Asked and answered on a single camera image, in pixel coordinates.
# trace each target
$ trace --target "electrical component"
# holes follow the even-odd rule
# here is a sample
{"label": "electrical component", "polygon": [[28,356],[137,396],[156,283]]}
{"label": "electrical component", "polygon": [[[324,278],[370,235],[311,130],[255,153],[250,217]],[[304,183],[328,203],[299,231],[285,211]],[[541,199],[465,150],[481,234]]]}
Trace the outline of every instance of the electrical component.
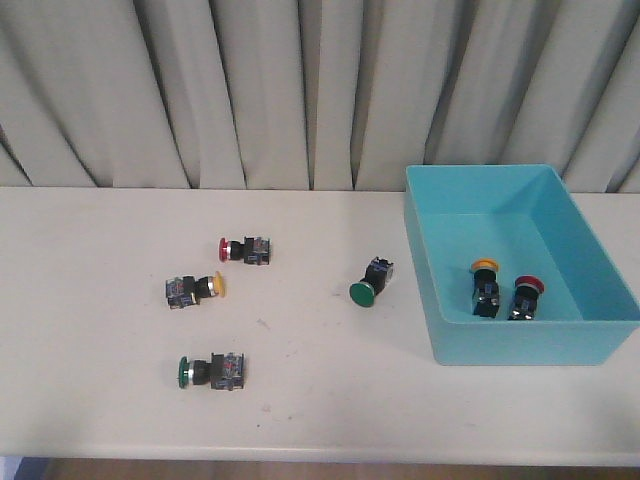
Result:
{"label": "electrical component", "polygon": [[180,359],[178,366],[178,386],[210,384],[214,390],[235,390],[244,388],[244,353],[235,355],[211,354],[211,363],[206,360]]}
{"label": "electrical component", "polygon": [[244,260],[249,265],[269,265],[271,241],[262,237],[244,237],[244,243],[222,237],[218,246],[221,262]]}
{"label": "electrical component", "polygon": [[538,297],[544,293],[544,283],[533,275],[516,278],[509,320],[533,320],[538,307]]}
{"label": "electrical component", "polygon": [[202,277],[200,280],[192,276],[175,277],[165,282],[165,296],[167,303],[173,310],[175,308],[199,305],[200,299],[226,295],[224,279],[220,272],[213,277]]}
{"label": "electrical component", "polygon": [[351,284],[349,295],[361,307],[370,307],[393,276],[393,263],[376,257],[369,263],[364,278]]}
{"label": "electrical component", "polygon": [[480,258],[471,264],[474,315],[496,318],[500,309],[500,287],[496,282],[498,270],[500,265],[491,258]]}

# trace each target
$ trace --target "white table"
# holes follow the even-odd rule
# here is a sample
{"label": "white table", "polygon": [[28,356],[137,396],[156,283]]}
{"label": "white table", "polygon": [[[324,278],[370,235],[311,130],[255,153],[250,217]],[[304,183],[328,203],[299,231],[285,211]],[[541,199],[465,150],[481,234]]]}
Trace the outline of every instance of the white table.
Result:
{"label": "white table", "polygon": [[[640,196],[576,199],[638,296]],[[218,261],[244,235],[271,265]],[[167,307],[215,270],[227,298]],[[640,334],[599,367],[438,365],[400,193],[2,188],[0,272],[0,455],[640,464]],[[212,351],[244,390],[178,388]]]}

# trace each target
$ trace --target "floor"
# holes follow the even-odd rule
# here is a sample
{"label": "floor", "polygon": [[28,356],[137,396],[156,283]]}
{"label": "floor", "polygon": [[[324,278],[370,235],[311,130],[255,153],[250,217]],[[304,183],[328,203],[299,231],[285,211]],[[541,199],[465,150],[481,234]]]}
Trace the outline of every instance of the floor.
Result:
{"label": "floor", "polygon": [[45,480],[637,480],[640,468],[57,459]]}

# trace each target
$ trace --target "curtain fold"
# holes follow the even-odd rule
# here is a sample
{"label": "curtain fold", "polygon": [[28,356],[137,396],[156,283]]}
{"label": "curtain fold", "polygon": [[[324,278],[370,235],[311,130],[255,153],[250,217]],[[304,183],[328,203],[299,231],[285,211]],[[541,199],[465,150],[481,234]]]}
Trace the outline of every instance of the curtain fold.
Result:
{"label": "curtain fold", "polygon": [[0,186],[640,192],[637,0],[6,0]]}

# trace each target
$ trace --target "blue plastic tray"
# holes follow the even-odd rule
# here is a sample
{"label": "blue plastic tray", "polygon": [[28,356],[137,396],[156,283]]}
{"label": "blue plastic tray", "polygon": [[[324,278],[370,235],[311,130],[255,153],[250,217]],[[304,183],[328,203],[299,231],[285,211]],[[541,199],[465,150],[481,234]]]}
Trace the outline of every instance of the blue plastic tray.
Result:
{"label": "blue plastic tray", "polygon": [[[547,165],[411,166],[405,224],[436,360],[444,365],[596,365],[640,309]],[[472,315],[470,265],[500,263],[500,311]],[[508,321],[514,280],[545,283],[533,321]]]}

